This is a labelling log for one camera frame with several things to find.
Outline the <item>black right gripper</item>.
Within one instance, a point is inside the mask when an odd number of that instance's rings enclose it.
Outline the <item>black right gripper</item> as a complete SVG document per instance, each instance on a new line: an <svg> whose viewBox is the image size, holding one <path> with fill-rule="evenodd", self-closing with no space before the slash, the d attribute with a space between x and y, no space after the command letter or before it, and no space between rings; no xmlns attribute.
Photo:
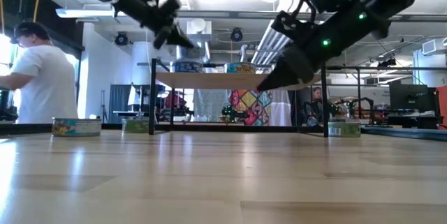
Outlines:
<svg viewBox="0 0 447 224"><path fill-rule="evenodd" d="M271 27L290 39L291 45L282 50L276 67L256 87L258 91L308 83L321 64L339 56L356 42L355 25L342 24L337 15L323 24L316 24L281 11Z"/></svg>

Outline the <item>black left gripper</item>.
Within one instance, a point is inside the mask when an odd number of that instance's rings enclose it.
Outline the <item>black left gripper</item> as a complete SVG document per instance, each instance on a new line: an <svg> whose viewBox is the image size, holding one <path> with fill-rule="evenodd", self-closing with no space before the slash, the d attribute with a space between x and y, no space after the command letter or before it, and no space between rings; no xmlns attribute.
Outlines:
<svg viewBox="0 0 447 224"><path fill-rule="evenodd" d="M138 21L142 27L152 31L160 30L153 41L153 47L157 50L165 41L168 45L194 48L190 38L176 24L173 25L181 6L180 0L115 0L115 16L122 12Z"/></svg>

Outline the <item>teal label seafood can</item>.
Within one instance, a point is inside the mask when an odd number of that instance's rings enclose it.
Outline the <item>teal label seafood can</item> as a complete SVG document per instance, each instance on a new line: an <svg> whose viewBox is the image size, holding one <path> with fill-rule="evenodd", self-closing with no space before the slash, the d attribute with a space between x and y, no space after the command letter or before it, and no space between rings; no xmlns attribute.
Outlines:
<svg viewBox="0 0 447 224"><path fill-rule="evenodd" d="M224 73L255 74L256 66L247 62L233 62L224 65Z"/></svg>
<svg viewBox="0 0 447 224"><path fill-rule="evenodd" d="M101 134L100 119L54 118L52 135L55 137L89 137Z"/></svg>

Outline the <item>green label seafood can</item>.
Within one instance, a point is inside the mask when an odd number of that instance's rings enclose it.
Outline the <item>green label seafood can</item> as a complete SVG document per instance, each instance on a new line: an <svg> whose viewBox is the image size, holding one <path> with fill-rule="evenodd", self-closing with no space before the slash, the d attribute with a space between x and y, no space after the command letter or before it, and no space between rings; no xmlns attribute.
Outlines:
<svg viewBox="0 0 447 224"><path fill-rule="evenodd" d="M328 135L330 137L360 137L361 125L359 122L329 122Z"/></svg>
<svg viewBox="0 0 447 224"><path fill-rule="evenodd" d="M149 121L147 119L123 119L122 131L124 133L148 133Z"/></svg>

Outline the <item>wooden shelf black metal legs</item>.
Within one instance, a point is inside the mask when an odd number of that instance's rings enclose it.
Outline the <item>wooden shelf black metal legs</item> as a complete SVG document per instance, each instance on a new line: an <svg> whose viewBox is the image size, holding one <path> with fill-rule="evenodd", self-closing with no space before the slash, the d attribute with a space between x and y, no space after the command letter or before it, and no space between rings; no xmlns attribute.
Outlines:
<svg viewBox="0 0 447 224"><path fill-rule="evenodd" d="M156 84L164 84L175 91L182 89L244 89L255 90L266 74L244 73L171 73L159 59L153 58L148 63L151 69L151 89L149 98L149 127L155 127L155 96L158 94ZM324 120L323 128L328 129L328 121Z"/></svg>

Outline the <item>person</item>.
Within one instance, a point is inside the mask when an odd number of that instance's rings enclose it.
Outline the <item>person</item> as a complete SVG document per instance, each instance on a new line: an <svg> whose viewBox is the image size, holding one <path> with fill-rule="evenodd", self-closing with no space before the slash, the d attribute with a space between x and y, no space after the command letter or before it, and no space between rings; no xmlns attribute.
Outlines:
<svg viewBox="0 0 447 224"><path fill-rule="evenodd" d="M319 123L323 123L323 110L322 89L320 87L314 87L312 89L312 112Z"/></svg>
<svg viewBox="0 0 447 224"><path fill-rule="evenodd" d="M0 75L0 87L20 92L17 122L51 124L54 118L77 118L74 66L45 28L22 22L10 41L23 52L10 73Z"/></svg>

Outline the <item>colourful patterned cloth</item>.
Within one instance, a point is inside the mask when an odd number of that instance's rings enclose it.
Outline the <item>colourful patterned cloth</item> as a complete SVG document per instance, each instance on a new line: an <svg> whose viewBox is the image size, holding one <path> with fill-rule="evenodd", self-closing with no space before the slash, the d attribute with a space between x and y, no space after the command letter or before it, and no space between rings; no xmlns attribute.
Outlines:
<svg viewBox="0 0 447 224"><path fill-rule="evenodd" d="M237 110L246 112L249 117L242 119L248 126L268 126L271 114L272 92L232 90L230 104Z"/></svg>

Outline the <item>grey overhead beam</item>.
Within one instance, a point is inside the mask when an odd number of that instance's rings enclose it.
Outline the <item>grey overhead beam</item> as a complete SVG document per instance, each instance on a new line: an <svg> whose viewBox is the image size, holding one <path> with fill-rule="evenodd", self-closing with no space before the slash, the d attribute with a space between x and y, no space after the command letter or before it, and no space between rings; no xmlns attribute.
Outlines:
<svg viewBox="0 0 447 224"><path fill-rule="evenodd" d="M207 19L249 19L273 20L277 12L251 12L251 11L218 11L218 10L181 10L181 18L207 18ZM390 18L393 22L447 22L447 15L400 13Z"/></svg>

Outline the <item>grey curtain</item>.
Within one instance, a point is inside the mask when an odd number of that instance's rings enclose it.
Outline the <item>grey curtain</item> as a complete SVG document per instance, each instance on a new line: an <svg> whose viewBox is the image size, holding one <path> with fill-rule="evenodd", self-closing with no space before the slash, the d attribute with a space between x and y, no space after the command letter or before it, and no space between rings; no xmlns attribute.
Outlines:
<svg viewBox="0 0 447 224"><path fill-rule="evenodd" d="M127 111L129 94L131 91L130 84L111 84L109 97L109 122L120 123L121 118L115 113L118 111Z"/></svg>

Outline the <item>bright ceiling light strip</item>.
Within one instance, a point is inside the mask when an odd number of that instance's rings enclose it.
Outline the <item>bright ceiling light strip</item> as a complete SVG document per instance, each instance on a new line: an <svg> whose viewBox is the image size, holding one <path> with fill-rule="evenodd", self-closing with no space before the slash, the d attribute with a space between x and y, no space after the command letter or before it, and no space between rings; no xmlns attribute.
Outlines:
<svg viewBox="0 0 447 224"><path fill-rule="evenodd" d="M85 9L56 9L56 14L61 18L86 18L86 17L126 17L122 11L116 13L113 10L85 10Z"/></svg>

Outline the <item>black monitor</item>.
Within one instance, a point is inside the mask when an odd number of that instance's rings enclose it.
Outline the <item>black monitor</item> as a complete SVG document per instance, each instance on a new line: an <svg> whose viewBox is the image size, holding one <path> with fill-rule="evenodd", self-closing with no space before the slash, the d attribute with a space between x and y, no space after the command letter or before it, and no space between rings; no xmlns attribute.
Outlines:
<svg viewBox="0 0 447 224"><path fill-rule="evenodd" d="M392 110L435 111L434 94L427 85L391 83L389 92Z"/></svg>

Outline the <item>orange panel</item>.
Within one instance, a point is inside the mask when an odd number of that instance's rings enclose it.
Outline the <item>orange panel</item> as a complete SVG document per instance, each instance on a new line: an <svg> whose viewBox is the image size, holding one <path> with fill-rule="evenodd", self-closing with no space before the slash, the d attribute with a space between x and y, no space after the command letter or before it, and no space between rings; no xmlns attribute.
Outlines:
<svg viewBox="0 0 447 224"><path fill-rule="evenodd" d="M447 128L447 85L437 88L437 96L439 102L439 116L441 117L441 125Z"/></svg>

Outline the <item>black desk equipment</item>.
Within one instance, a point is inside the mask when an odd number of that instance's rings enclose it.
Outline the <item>black desk equipment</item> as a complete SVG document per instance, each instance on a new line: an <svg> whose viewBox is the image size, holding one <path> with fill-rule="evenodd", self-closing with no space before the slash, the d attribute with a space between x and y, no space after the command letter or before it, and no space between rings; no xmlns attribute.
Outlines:
<svg viewBox="0 0 447 224"><path fill-rule="evenodd" d="M15 122L17 118L17 108L10 104L10 91L0 89L0 122Z"/></svg>

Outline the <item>black aluminium rig frame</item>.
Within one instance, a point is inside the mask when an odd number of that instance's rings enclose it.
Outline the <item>black aluminium rig frame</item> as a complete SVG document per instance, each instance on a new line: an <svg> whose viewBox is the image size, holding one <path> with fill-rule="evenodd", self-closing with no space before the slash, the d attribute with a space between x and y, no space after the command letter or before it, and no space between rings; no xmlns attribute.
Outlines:
<svg viewBox="0 0 447 224"><path fill-rule="evenodd" d="M239 132L239 133L329 133L323 127L307 126L244 126L244 125L205 125L205 124L158 124L154 128L143 129L143 133L153 135L156 131L198 131L198 132ZM365 127L363 134L405 137L420 140L447 142L447 130L430 130L414 128ZM51 124L0 124L0 136L51 133Z"/></svg>

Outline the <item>white wall unit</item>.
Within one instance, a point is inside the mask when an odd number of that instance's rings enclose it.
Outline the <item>white wall unit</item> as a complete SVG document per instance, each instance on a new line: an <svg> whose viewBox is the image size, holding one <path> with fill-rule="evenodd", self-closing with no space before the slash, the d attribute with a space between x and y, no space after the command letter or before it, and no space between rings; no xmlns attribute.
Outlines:
<svg viewBox="0 0 447 224"><path fill-rule="evenodd" d="M437 38L423 43L422 53L425 56L447 53L447 38Z"/></svg>

